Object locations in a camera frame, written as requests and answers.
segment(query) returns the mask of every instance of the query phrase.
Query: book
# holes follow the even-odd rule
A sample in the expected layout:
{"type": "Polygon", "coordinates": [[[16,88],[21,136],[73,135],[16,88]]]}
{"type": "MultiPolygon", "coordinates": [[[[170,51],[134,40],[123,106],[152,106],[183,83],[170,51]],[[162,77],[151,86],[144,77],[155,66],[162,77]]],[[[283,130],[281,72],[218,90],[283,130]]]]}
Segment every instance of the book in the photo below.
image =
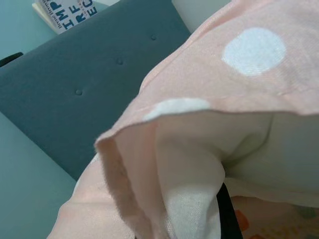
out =
{"type": "Polygon", "coordinates": [[[93,0],[35,0],[32,7],[57,34],[97,14],[93,0]]]}

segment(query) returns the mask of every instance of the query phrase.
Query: polka dot fabric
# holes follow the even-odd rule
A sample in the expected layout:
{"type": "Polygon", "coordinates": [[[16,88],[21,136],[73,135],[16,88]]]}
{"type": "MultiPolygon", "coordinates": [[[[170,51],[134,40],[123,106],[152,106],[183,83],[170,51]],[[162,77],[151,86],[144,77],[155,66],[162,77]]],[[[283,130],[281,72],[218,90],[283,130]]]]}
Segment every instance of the polka dot fabric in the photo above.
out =
{"type": "Polygon", "coordinates": [[[220,239],[223,183],[244,239],[318,239],[318,26],[317,0],[214,14],[98,138],[49,239],[220,239]]]}

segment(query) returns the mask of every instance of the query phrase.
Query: blue lettering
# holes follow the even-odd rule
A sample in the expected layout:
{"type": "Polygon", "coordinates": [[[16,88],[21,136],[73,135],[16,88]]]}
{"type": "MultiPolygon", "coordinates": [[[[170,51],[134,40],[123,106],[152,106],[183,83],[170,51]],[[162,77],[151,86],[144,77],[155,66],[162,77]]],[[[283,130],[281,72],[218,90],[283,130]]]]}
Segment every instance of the blue lettering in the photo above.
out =
{"type": "Polygon", "coordinates": [[[75,6],[72,6],[72,7],[73,7],[73,9],[72,9],[71,7],[69,7],[69,9],[70,9],[70,11],[71,11],[72,13],[76,13],[77,11],[80,10],[80,8],[76,8],[75,6]]]}
{"type": "Polygon", "coordinates": [[[94,7],[94,8],[92,8],[92,9],[88,10],[87,12],[88,12],[88,14],[89,14],[90,16],[93,16],[93,15],[96,14],[98,11],[96,11],[96,8],[94,7]]]}
{"type": "Polygon", "coordinates": [[[84,16],[84,14],[81,13],[81,15],[76,16],[75,19],[78,21],[78,23],[80,23],[80,22],[84,21],[86,18],[84,16]]]}
{"type": "Polygon", "coordinates": [[[59,20],[62,21],[63,19],[66,19],[68,17],[68,15],[64,15],[63,13],[65,12],[65,10],[61,10],[58,11],[55,15],[59,17],[59,20]]]}
{"type": "Polygon", "coordinates": [[[51,8],[54,10],[57,10],[58,8],[62,7],[62,5],[58,5],[56,2],[50,3],[51,8]]]}
{"type": "Polygon", "coordinates": [[[73,22],[71,20],[67,24],[63,23],[62,25],[64,26],[65,30],[67,30],[69,26],[71,26],[71,27],[74,26],[74,24],[73,24],[73,22]]]}
{"type": "Polygon", "coordinates": [[[85,4],[85,1],[83,1],[82,3],[83,3],[83,6],[85,7],[91,6],[93,4],[92,0],[89,0],[88,4],[85,4]]]}

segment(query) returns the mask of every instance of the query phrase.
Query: upholstery button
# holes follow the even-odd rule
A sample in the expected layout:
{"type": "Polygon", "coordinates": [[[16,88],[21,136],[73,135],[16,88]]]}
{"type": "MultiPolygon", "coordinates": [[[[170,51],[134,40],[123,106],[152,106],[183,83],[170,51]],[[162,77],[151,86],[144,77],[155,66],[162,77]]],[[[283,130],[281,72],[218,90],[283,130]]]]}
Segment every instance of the upholstery button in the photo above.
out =
{"type": "Polygon", "coordinates": [[[81,95],[83,94],[83,92],[82,92],[81,90],[76,90],[76,91],[75,91],[75,94],[76,94],[77,96],[81,96],[81,95]]]}
{"type": "Polygon", "coordinates": [[[116,60],[116,63],[117,63],[118,65],[123,65],[123,60],[122,60],[121,58],[118,58],[118,59],[116,60]]]}
{"type": "Polygon", "coordinates": [[[153,35],[151,36],[151,39],[152,39],[153,41],[155,41],[155,40],[157,39],[157,37],[153,34],[153,35]]]}

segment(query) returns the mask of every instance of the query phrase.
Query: pink polka dot cloth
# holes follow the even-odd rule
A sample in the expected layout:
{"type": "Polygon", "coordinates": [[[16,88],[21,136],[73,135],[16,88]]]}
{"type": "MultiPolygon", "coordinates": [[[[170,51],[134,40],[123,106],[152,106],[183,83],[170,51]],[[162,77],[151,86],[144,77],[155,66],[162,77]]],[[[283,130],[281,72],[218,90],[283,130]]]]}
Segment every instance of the pink polka dot cloth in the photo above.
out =
{"type": "Polygon", "coordinates": [[[49,239],[319,239],[319,1],[234,0],[157,65],[49,239]]]}

